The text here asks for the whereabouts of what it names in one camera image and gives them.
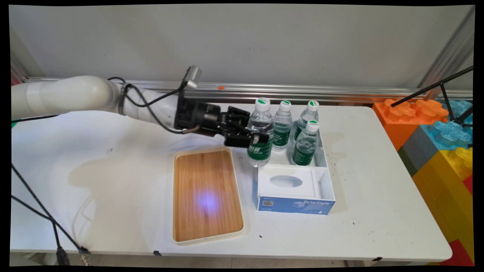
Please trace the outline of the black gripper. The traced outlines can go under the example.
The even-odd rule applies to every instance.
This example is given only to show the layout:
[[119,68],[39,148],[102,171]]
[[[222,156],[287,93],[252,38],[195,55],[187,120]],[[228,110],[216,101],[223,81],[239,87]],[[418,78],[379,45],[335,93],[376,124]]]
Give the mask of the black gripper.
[[[209,137],[223,135],[225,138],[223,144],[228,147],[249,148],[252,144],[267,144],[270,140],[268,134],[245,129],[250,115],[249,112],[232,106],[229,106],[226,112],[221,112],[220,106],[179,96],[175,113],[175,129],[187,130],[187,134]],[[244,129],[232,130],[228,124]]]

